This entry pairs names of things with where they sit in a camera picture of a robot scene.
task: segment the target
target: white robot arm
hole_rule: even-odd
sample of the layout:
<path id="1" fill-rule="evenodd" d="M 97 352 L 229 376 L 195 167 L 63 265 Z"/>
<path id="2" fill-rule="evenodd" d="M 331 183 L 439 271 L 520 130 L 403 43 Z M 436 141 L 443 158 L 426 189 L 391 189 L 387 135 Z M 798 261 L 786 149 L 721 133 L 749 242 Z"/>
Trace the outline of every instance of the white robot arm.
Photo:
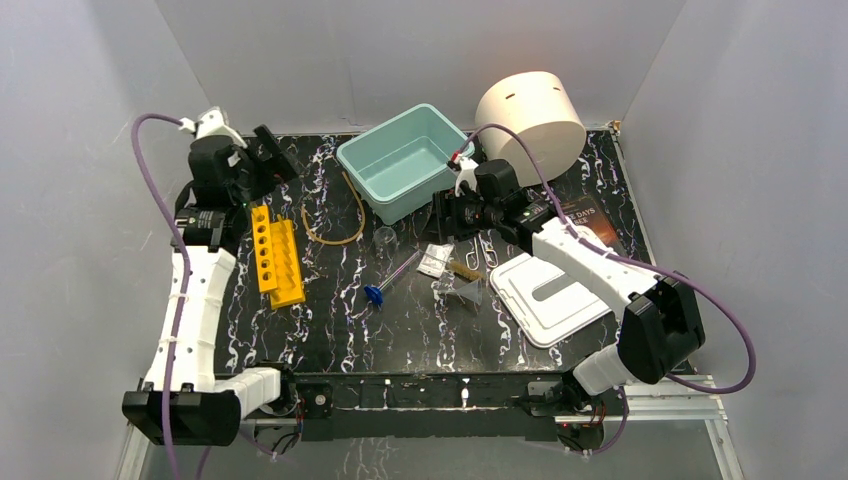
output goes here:
<path id="1" fill-rule="evenodd" d="M 161 443 L 161 404 L 168 347 L 172 359 L 171 424 L 175 444 L 229 445 L 242 419 L 280 398 L 278 368 L 248 368 L 227 380 L 213 370 L 215 336 L 227 282 L 235 267 L 239 240 L 248 230 L 245 205 L 297 176 L 292 162 L 268 132 L 254 132 L 266 150 L 262 158 L 227 125 L 220 108 L 196 122 L 183 118 L 181 130 L 192 133 L 189 166 L 194 180 L 177 200 L 176 224 L 187 245 L 192 271 L 181 293 L 183 259 L 172 253 L 171 293 L 153 363 L 138 391 L 126 392 L 124 415 L 152 441 Z M 187 206 L 189 190 L 196 202 Z M 171 336 L 177 301 L 185 296 L 179 332 Z"/>
<path id="2" fill-rule="evenodd" d="M 456 156 L 455 188 L 434 195 L 439 232 L 459 239 L 481 229 L 558 267 L 603 301 L 621 324 L 619 340 L 578 364 L 569 378 L 573 405 L 625 383 L 657 383 L 704 344 L 704 329 L 694 291 L 682 283 L 599 255 L 580 242 L 608 250 L 585 227 L 571 228 L 547 200 L 531 201 L 505 160 L 476 166 Z M 469 178 L 473 172 L 473 181 Z"/>

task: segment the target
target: black marble surface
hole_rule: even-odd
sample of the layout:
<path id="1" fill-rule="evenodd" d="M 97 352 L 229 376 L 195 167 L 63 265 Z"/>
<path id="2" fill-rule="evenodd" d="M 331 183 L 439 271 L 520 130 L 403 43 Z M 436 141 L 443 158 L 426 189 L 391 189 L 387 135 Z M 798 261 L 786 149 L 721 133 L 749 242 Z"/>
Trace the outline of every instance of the black marble surface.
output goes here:
<path id="1" fill-rule="evenodd" d="M 376 258 L 371 238 L 382 222 L 366 206 L 366 228 L 354 243 L 325 246 L 311 241 L 300 220 L 306 209 L 323 237 L 341 239 L 359 226 L 356 202 L 341 175 L 336 149 L 349 135 L 280 137 L 297 157 L 301 178 L 264 199 L 272 214 L 294 220 L 306 302 L 278 310 L 259 294 L 252 239 L 242 241 L 225 295 L 215 350 L 219 373 L 241 371 L 261 359 L 281 360 L 298 372 L 493 372 L 567 369 L 615 341 L 611 314 L 559 342 L 538 349 L 525 338 L 491 287 L 482 306 L 433 293 L 434 279 L 414 270 L 386 292 L 382 310 L 369 305 L 362 287 L 378 284 L 420 240 L 428 207 L 393 225 L 400 248 L 391 260 Z M 579 160 L 552 182 L 562 202 L 591 195 L 616 229 L 626 253 L 648 261 L 647 247 L 621 170 L 613 136 L 589 132 Z M 481 238 L 499 263 L 520 251 L 497 233 Z M 472 241 L 456 244 L 465 260 Z M 480 252 L 480 269 L 491 271 Z M 455 280 L 457 285 L 463 281 Z"/>

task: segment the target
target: white wall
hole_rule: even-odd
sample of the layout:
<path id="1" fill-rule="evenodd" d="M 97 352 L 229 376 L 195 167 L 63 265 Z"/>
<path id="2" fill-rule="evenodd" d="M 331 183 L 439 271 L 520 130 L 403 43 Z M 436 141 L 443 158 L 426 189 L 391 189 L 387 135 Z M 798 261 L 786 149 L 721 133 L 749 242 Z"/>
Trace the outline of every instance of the white wall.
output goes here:
<path id="1" fill-rule="evenodd" d="M 360 131 L 418 103 L 472 127 L 527 70 L 559 75 L 585 123 L 621 119 L 684 3 L 157 2 L 209 99 L 276 132 Z"/>
<path id="2" fill-rule="evenodd" d="M 205 108 L 152 0 L 0 2 L 3 478 L 114 475 L 121 397 L 150 364 L 170 264 L 129 126 Z M 190 138 L 142 137 L 176 195 Z"/>
<path id="3" fill-rule="evenodd" d="M 690 0 L 623 125 L 658 262 L 709 285 L 760 369 L 725 398 L 749 478 L 848 478 L 848 5 Z M 713 310 L 697 364 L 744 371 Z"/>

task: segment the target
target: purple cable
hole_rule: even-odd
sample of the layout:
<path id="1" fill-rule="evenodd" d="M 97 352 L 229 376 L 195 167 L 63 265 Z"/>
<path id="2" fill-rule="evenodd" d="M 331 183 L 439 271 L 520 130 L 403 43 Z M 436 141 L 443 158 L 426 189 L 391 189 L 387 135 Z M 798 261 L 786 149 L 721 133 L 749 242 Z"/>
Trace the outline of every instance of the purple cable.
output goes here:
<path id="1" fill-rule="evenodd" d="M 272 458 L 276 455 L 276 452 L 254 440 L 253 436 L 245 432 L 244 430 L 239 430 L 239 435 L 241 435 L 242 438 L 247 440 L 248 443 L 256 447 L 260 452 L 264 453 L 265 455 L 269 455 Z M 203 467 L 206 466 L 206 460 L 209 459 L 209 454 L 211 452 L 212 447 L 206 447 L 205 449 L 203 449 L 203 453 L 200 454 L 200 461 L 197 462 L 197 471 L 194 474 L 195 480 L 201 480 L 201 477 L 203 476 Z"/>
<path id="2" fill-rule="evenodd" d="M 597 450 L 590 450 L 592 455 L 604 453 L 609 450 L 613 445 L 615 445 L 615 442 L 618 441 L 621 434 L 624 433 L 624 426 L 627 424 L 627 417 L 630 416 L 630 405 L 627 403 L 627 394 L 624 393 L 624 386 L 618 387 L 618 393 L 621 395 L 621 405 L 624 408 L 624 411 L 621 414 L 621 423 L 618 424 L 618 430 L 615 431 L 615 435 L 612 436 L 606 445 L 601 446 L 601 448 Z"/>
<path id="3" fill-rule="evenodd" d="M 209 458 L 210 453 L 212 453 L 212 447 L 206 447 L 203 449 L 203 453 L 200 454 L 200 461 L 197 462 L 197 472 L 194 474 L 194 480 L 200 480 L 203 477 L 203 467 L 206 466 L 206 460 Z"/>
<path id="4" fill-rule="evenodd" d="M 165 205 L 165 200 L 163 200 L 162 196 L 159 194 L 159 190 L 156 188 L 156 184 L 153 183 L 153 177 L 150 176 L 150 170 L 148 170 L 147 164 L 144 162 L 144 156 L 141 154 L 141 145 L 138 142 L 138 130 L 141 127 L 141 124 L 144 123 L 145 120 L 149 119 L 162 120 L 165 122 L 173 123 L 174 125 L 182 125 L 182 122 L 180 122 L 176 118 L 169 117 L 167 115 L 160 115 L 158 113 L 145 113 L 144 115 L 141 115 L 135 119 L 135 122 L 133 122 L 132 130 L 130 132 L 130 140 L 132 141 L 135 160 L 136 162 L 138 162 L 138 169 L 141 171 L 141 176 L 144 177 L 144 183 L 147 184 L 147 188 L 150 190 L 150 194 L 153 196 L 153 200 L 156 202 L 156 206 L 159 207 L 159 211 L 162 212 L 162 216 L 168 223 L 168 228 L 171 229 L 171 234 L 174 236 L 174 240 L 177 242 L 177 248 L 180 250 L 180 253 L 183 256 L 183 278 L 182 282 L 180 283 L 180 296 L 179 298 L 177 298 L 177 308 L 174 310 L 174 322 L 171 325 L 171 337 L 176 337 L 180 331 L 180 319 L 183 315 L 183 306 L 185 305 L 185 294 L 186 291 L 188 291 L 188 280 L 189 275 L 191 275 L 191 262 L 188 258 L 188 249 L 186 248 L 186 244 L 183 241 L 182 235 L 180 235 L 180 231 L 177 229 L 174 217 L 168 211 L 168 207 Z M 165 381 L 162 385 L 162 437 L 165 442 L 165 451 L 168 453 L 168 461 L 171 462 L 171 471 L 174 474 L 174 478 L 179 480 L 180 469 L 179 464 L 177 463 L 177 452 L 174 450 L 174 437 L 173 433 L 171 432 L 170 408 L 171 376 L 174 373 L 174 355 L 176 354 L 176 348 L 177 346 L 174 342 L 168 343 L 168 357 L 165 360 Z"/>

